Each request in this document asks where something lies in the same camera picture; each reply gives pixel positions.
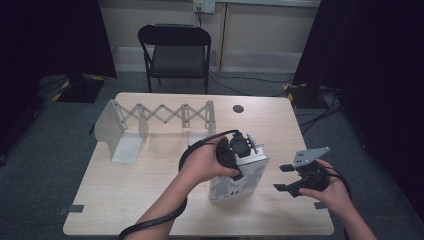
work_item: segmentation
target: table surface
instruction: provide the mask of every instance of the table surface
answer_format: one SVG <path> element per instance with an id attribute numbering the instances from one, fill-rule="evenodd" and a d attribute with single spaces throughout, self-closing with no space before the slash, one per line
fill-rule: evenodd
<path id="1" fill-rule="evenodd" d="M 188 196 L 185 212 L 175 221 L 173 236 L 270 236 L 330 235 L 334 231 L 327 209 L 317 210 L 316 200 L 293 198 L 278 192 L 273 184 L 299 180 L 297 172 L 283 173 L 279 166 L 291 164 L 297 150 L 306 149 L 290 102 L 285 98 L 217 95 L 120 93 L 116 100 L 132 109 L 137 103 L 149 109 L 165 104 L 176 110 L 181 104 L 200 109 L 214 102 L 216 132 L 238 129 L 264 144 L 270 158 L 253 194 L 212 204 L 209 182 L 199 184 Z M 233 111 L 241 105 L 244 112 Z M 129 130 L 138 131 L 138 121 L 128 120 Z M 193 124 L 190 131 L 204 127 Z M 81 213 L 69 213 L 63 230 L 67 235 L 118 235 L 134 224 L 160 196 L 177 174 L 188 140 L 181 120 L 164 125 L 149 120 L 149 136 L 135 164 L 112 163 L 108 147 L 99 142 L 87 167 L 74 205 Z"/>

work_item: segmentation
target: wall outlet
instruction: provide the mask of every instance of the wall outlet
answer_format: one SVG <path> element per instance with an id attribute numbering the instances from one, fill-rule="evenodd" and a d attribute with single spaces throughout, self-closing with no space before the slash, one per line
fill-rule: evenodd
<path id="1" fill-rule="evenodd" d="M 205 8 L 205 1 L 204 0 L 193 0 L 193 12 L 203 12 L 203 9 Z"/>
<path id="2" fill-rule="evenodd" d="M 215 1 L 193 0 L 193 12 L 215 13 Z"/>
<path id="3" fill-rule="evenodd" d="M 215 13 L 215 1 L 205 0 L 203 9 L 204 13 Z"/>

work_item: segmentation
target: white wall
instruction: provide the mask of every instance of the white wall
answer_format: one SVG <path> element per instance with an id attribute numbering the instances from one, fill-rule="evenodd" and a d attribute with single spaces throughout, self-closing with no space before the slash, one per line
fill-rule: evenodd
<path id="1" fill-rule="evenodd" d="M 99 0 L 99 3 L 114 48 L 140 48 L 137 32 L 146 24 L 199 25 L 197 15 L 192 12 L 192 1 Z M 293 72 L 316 11 L 316 7 L 217 2 L 215 14 L 202 14 L 202 27 L 212 37 L 211 65 L 221 66 L 225 71 Z"/>

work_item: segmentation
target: forearm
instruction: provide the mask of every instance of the forearm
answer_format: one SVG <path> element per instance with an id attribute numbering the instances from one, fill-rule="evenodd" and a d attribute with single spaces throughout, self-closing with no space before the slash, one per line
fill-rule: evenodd
<path id="1" fill-rule="evenodd" d="M 354 207 L 340 215 L 339 218 L 351 240 L 377 239 Z"/>
<path id="2" fill-rule="evenodd" d="M 174 212 L 181 206 L 195 186 L 184 175 L 178 174 L 158 200 L 140 217 L 137 223 L 157 219 Z M 167 239 L 173 224 L 174 221 L 169 221 L 149 227 L 143 231 L 130 234 L 125 239 Z"/>

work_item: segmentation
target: folding chair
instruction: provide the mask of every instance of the folding chair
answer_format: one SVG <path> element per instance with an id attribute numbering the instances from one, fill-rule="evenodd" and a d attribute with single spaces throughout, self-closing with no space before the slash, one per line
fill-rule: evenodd
<path id="1" fill-rule="evenodd" d="M 211 37 L 200 27 L 181 24 L 149 24 L 138 31 L 144 51 L 147 83 L 150 78 L 204 79 L 208 93 Z M 153 57 L 147 47 L 154 46 Z"/>

